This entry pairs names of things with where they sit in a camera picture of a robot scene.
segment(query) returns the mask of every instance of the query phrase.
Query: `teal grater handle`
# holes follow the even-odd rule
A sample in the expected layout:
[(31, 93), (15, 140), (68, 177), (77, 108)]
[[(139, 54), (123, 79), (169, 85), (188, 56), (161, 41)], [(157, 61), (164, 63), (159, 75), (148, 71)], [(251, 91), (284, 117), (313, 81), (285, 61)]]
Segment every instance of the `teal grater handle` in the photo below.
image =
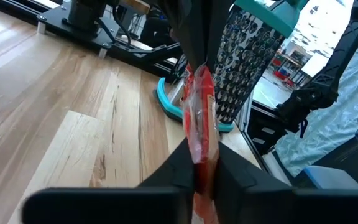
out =
[(288, 38), (299, 20), (300, 11), (307, 2), (308, 0), (285, 0), (272, 11), (256, 0), (236, 0), (234, 4)]
[(309, 0), (285, 0), (285, 1), (288, 2), (295, 9), (301, 11)]

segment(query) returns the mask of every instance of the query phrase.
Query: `plastic wrapper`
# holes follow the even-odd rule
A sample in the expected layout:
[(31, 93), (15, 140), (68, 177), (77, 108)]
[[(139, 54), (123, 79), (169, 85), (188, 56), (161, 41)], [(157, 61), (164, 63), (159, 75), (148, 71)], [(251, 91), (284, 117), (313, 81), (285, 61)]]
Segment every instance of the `plastic wrapper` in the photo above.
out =
[(186, 73), (182, 108), (183, 127), (195, 164), (193, 223), (218, 223), (211, 199), (219, 156), (213, 79), (206, 65), (195, 72), (187, 65)]

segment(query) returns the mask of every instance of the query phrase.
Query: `light wood plank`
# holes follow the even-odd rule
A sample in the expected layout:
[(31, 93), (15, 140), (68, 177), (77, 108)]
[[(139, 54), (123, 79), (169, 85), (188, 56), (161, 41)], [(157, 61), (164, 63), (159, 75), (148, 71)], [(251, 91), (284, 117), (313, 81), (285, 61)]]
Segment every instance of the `light wood plank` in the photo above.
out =
[(109, 79), (111, 75), (114, 75), (116, 80), (118, 69), (119, 67), (114, 66), (113, 59), (99, 59), (87, 76), (71, 110), (97, 117), (99, 110), (106, 108), (106, 105), (108, 105), (108, 102), (102, 102), (106, 89), (111, 89), (108, 84), (117, 86), (116, 83), (109, 82)]
[(221, 142), (232, 149), (234, 152), (238, 153), (238, 155), (242, 156), (244, 159), (247, 159), (253, 163), (253, 165), (260, 168), (259, 163), (250, 150), (246, 140), (244, 137), (242, 137), (242, 134), (237, 126), (235, 126), (230, 133), (223, 134)]
[(63, 45), (53, 40), (34, 37), (23, 45), (0, 59), (0, 111), (39, 80), (46, 70), (57, 66), (56, 59), (62, 60), (67, 56), (67, 51), (62, 52)]
[(104, 133), (107, 137), (96, 158), (91, 187), (134, 187), (140, 182), (141, 70), (119, 61), (114, 64), (119, 67), (117, 80), (110, 79), (102, 100), (106, 104), (98, 115), (108, 124)]
[(104, 125), (104, 121), (87, 115), (74, 111), (67, 113), (9, 224), (20, 223), (22, 202), (40, 189), (88, 186)]
[[(52, 58), (56, 63), (44, 67), (40, 71), (42, 75), (32, 85), (14, 85), (11, 82), (12, 86), (8, 85), (7, 89), (0, 87), (2, 93), (15, 87), (20, 87), (18, 90), (21, 92), (6, 101), (6, 104), (0, 105), (1, 224), (5, 224), (11, 216), (96, 59), (94, 55), (86, 56), (82, 50), (71, 47), (58, 52), (60, 54)], [(48, 60), (40, 58), (39, 62)], [(7, 76), (6, 80), (9, 80), (9, 76), (25, 73), (25, 68), (25, 65), (17, 68), (14, 63), (9, 63), (0, 70), (6, 69), (1, 75)], [(1, 80), (0, 85), (7, 83)]]
[(173, 153), (182, 140), (186, 137), (183, 126), (165, 115), (165, 129), (167, 130), (168, 150)]
[(165, 113), (152, 94), (158, 80), (158, 77), (142, 72), (139, 110), (141, 181), (157, 170), (170, 154)]
[(17, 21), (8, 29), (0, 31), (0, 56), (36, 34), (29, 24)]

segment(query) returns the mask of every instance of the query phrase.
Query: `black equipment stand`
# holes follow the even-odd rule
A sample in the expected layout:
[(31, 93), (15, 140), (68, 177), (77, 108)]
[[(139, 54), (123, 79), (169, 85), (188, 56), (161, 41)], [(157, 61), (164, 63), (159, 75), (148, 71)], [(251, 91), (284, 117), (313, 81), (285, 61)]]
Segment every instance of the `black equipment stand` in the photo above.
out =
[(75, 39), (99, 50), (100, 58), (110, 55), (160, 77), (169, 76), (174, 63), (167, 59), (178, 58), (183, 53), (180, 44), (162, 45), (150, 50), (128, 45), (126, 40), (117, 38), (119, 24), (113, 19), (103, 17), (106, 3), (111, 2), (101, 2), (73, 0), (38, 14), (37, 30), (41, 34), (50, 31)]

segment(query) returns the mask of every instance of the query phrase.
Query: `black cable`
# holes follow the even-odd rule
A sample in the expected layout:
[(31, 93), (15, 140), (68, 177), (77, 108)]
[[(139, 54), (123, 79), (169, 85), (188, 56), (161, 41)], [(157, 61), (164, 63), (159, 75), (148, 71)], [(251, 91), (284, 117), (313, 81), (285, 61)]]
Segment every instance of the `black cable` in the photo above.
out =
[(125, 27), (123, 26), (123, 24), (121, 23), (121, 21), (118, 19), (117, 13), (116, 13), (116, 9), (117, 9), (117, 6), (113, 6), (113, 7), (112, 7), (112, 17), (113, 17), (114, 20), (117, 22), (118, 26), (124, 31), (125, 35), (126, 35), (127, 38), (128, 38), (127, 46), (130, 47), (130, 46), (131, 46), (131, 36), (129, 35), (128, 30), (125, 29)]

